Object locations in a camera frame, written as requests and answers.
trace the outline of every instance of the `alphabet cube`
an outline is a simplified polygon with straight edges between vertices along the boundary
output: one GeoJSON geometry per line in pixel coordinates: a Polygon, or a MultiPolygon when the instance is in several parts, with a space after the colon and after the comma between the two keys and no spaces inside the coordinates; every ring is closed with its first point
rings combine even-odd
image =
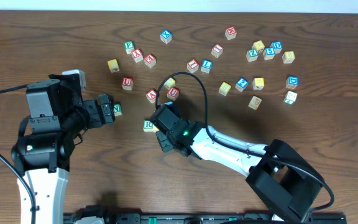
{"type": "Polygon", "coordinates": [[[226,38],[228,40],[231,40],[231,39],[234,39],[236,38],[236,35],[237,35],[237,31],[234,27],[229,27],[226,29],[224,35],[226,36],[226,38]]]}
{"type": "Polygon", "coordinates": [[[122,115],[121,105],[120,105],[119,103],[116,103],[116,104],[113,106],[113,109],[114,109],[114,115],[115,115],[115,116],[122,115]]]}
{"type": "Polygon", "coordinates": [[[179,96],[179,90],[171,87],[171,89],[168,90],[167,97],[171,99],[172,101],[175,101],[179,96]]]}
{"type": "Polygon", "coordinates": [[[164,30],[160,35],[160,39],[162,40],[162,42],[167,44],[172,40],[172,33],[169,32],[169,30],[164,30]]]}
{"type": "Polygon", "coordinates": [[[287,83],[285,84],[285,87],[293,90],[298,86],[298,82],[298,77],[290,76],[287,78],[287,83]]]}
{"type": "Polygon", "coordinates": [[[125,51],[127,52],[127,54],[130,54],[131,52],[133,52],[135,50],[135,44],[131,40],[125,42],[124,47],[125,47],[125,51]]]}
{"type": "Polygon", "coordinates": [[[236,84],[236,89],[238,89],[239,91],[243,91],[245,90],[245,88],[247,88],[247,85],[248,85],[248,81],[245,78],[241,77],[236,84]]]}
{"type": "Polygon", "coordinates": [[[144,63],[151,68],[157,63],[157,59],[155,59],[154,55],[148,54],[146,58],[144,58],[144,63]]]}
{"type": "Polygon", "coordinates": [[[247,60],[248,62],[253,62],[258,58],[258,52],[256,50],[249,50],[247,51],[247,60]]]}
{"type": "Polygon", "coordinates": [[[274,49],[274,53],[278,54],[281,52],[281,50],[283,49],[283,45],[281,44],[280,41],[276,41],[276,42],[273,42],[270,47],[273,47],[274,49]]]}
{"type": "Polygon", "coordinates": [[[157,93],[155,90],[150,90],[146,93],[146,98],[150,101],[150,103],[155,103],[155,98],[157,97],[157,93]]]}
{"type": "Polygon", "coordinates": [[[283,54],[283,62],[284,63],[292,63],[295,60],[295,54],[293,51],[284,52],[283,54]]]}
{"type": "Polygon", "coordinates": [[[158,128],[153,124],[153,132],[156,133],[158,130],[158,128]]]}
{"type": "Polygon", "coordinates": [[[109,65],[111,73],[119,71],[117,59],[110,60],[107,62],[107,64],[109,65]]]}
{"type": "Polygon", "coordinates": [[[226,96],[230,89],[231,89],[231,86],[229,84],[227,84],[226,82],[223,82],[221,87],[219,88],[219,93],[226,96]]]}
{"type": "Polygon", "coordinates": [[[218,58],[219,56],[221,56],[222,53],[223,53],[223,47],[220,46],[219,44],[216,44],[216,45],[212,48],[211,54],[214,55],[216,58],[218,58]]]}
{"type": "Polygon", "coordinates": [[[258,109],[260,103],[262,102],[262,99],[253,96],[251,101],[249,102],[248,106],[254,110],[258,109]]]}
{"type": "Polygon", "coordinates": [[[252,49],[256,50],[256,52],[258,52],[258,54],[260,54],[260,53],[262,53],[264,51],[265,45],[261,40],[259,40],[259,41],[256,41],[252,45],[252,49]]]}
{"type": "Polygon", "coordinates": [[[292,91],[288,91],[288,93],[285,95],[284,103],[294,104],[294,102],[296,100],[296,96],[298,96],[297,93],[294,93],[292,91]]]}
{"type": "Polygon", "coordinates": [[[198,70],[198,62],[196,61],[196,59],[192,59],[187,63],[187,69],[191,73],[195,73],[198,70]]]}
{"type": "Polygon", "coordinates": [[[169,78],[165,83],[164,86],[169,90],[171,87],[176,85],[176,81],[173,78],[169,78]]]}
{"type": "Polygon", "coordinates": [[[131,78],[123,78],[121,85],[122,88],[125,90],[132,90],[132,87],[134,86],[134,81],[131,78]]]}
{"type": "Polygon", "coordinates": [[[252,87],[254,87],[254,90],[261,90],[265,86],[265,80],[263,78],[254,78],[254,81],[252,82],[252,87]]]}
{"type": "Polygon", "coordinates": [[[143,60],[143,54],[139,49],[134,50],[133,52],[131,52],[131,54],[132,58],[135,60],[136,63],[143,60]]]}
{"type": "Polygon", "coordinates": [[[265,60],[270,60],[274,58],[274,49],[273,47],[266,47],[264,50],[264,59],[265,60]]]}
{"type": "Polygon", "coordinates": [[[149,120],[143,121],[143,131],[144,132],[152,132],[153,131],[153,123],[149,120]]]}
{"type": "Polygon", "coordinates": [[[203,64],[201,65],[201,71],[205,73],[209,73],[212,68],[212,61],[204,60],[203,64]]]}

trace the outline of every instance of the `white wall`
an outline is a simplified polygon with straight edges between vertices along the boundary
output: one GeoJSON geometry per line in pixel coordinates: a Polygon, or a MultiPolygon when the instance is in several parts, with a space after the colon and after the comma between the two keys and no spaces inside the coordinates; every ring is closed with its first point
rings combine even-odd
{"type": "Polygon", "coordinates": [[[0,0],[0,10],[358,13],[358,0],[0,0]]]}

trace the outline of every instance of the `green block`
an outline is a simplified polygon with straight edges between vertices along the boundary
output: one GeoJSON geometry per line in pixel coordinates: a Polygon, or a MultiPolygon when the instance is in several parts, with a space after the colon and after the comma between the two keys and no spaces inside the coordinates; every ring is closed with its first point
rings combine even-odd
{"type": "Polygon", "coordinates": [[[157,224],[157,218],[150,217],[149,218],[149,224],[157,224]]]}
{"type": "Polygon", "coordinates": [[[125,49],[133,49],[135,48],[134,42],[133,41],[127,41],[124,43],[125,49]]]}
{"type": "Polygon", "coordinates": [[[248,54],[249,54],[250,57],[258,56],[258,52],[256,50],[249,50],[248,54]]]}
{"type": "Polygon", "coordinates": [[[114,115],[115,115],[115,116],[122,115],[121,105],[120,105],[120,104],[116,103],[116,104],[113,106],[113,110],[114,110],[114,115]]]}
{"type": "Polygon", "coordinates": [[[153,131],[153,123],[151,123],[149,120],[144,120],[143,131],[153,131]]]}

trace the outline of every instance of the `white backdrop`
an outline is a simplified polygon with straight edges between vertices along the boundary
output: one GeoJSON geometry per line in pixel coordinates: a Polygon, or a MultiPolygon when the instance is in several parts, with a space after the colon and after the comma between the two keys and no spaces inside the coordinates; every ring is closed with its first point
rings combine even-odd
{"type": "Polygon", "coordinates": [[[358,0],[0,0],[0,10],[358,13],[358,0]]]}

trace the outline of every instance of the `wood surface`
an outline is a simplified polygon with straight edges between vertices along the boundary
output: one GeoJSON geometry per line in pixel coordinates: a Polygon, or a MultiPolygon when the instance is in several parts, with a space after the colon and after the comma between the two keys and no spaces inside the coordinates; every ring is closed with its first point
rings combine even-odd
{"type": "MultiPolygon", "coordinates": [[[[326,212],[345,213],[358,223],[358,15],[350,14],[225,14],[149,12],[0,11],[0,90],[32,83],[79,68],[86,73],[85,99],[109,93],[122,106],[122,116],[110,126],[88,131],[71,156],[65,212],[101,204],[143,212],[244,212],[266,210],[237,172],[210,161],[164,154],[142,121],[154,111],[145,94],[174,72],[186,71],[191,59],[213,61],[209,75],[195,74],[206,86],[209,123],[222,133],[249,142],[269,144],[277,138],[294,147],[335,193],[326,212]],[[235,26],[233,40],[225,28],[235,26]],[[172,41],[160,40],[164,29],[172,41]],[[135,63],[123,43],[133,40],[143,53],[153,53],[153,68],[135,63]],[[296,59],[281,56],[246,61],[246,50],[262,40],[280,40],[296,59]],[[219,58],[211,48],[219,43],[219,58]],[[107,61],[116,58],[121,71],[110,73],[107,61]],[[283,102],[289,75],[300,78],[294,105],[283,102]],[[123,77],[134,79],[123,90],[123,77]],[[240,77],[265,78],[265,88],[243,92],[234,86],[240,77]],[[218,89],[232,89],[222,96],[218,89]],[[262,103],[247,107],[252,96],[262,103]]],[[[203,95],[191,77],[177,77],[181,114],[202,120],[203,95]]],[[[160,102],[168,101],[166,90],[160,102]]],[[[0,152],[10,159],[21,119],[29,114],[25,91],[0,95],[0,152]]],[[[0,223],[20,222],[17,180],[0,162],[0,223]]],[[[326,203],[322,190],[314,205],[326,203]]]]}

